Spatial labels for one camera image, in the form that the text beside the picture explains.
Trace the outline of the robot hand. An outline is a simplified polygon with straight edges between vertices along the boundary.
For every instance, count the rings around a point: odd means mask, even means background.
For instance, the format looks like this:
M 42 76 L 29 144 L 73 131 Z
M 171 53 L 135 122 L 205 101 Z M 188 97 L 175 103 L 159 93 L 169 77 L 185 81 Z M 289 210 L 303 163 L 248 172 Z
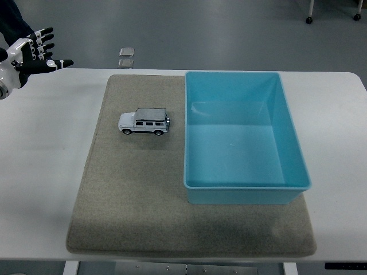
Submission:
M 54 37 L 53 28 L 36 31 L 18 39 L 8 48 L 1 49 L 1 99 L 13 89 L 20 89 L 33 74 L 50 73 L 70 67 L 72 60 L 53 60 L 47 50 L 54 47 L 49 41 Z

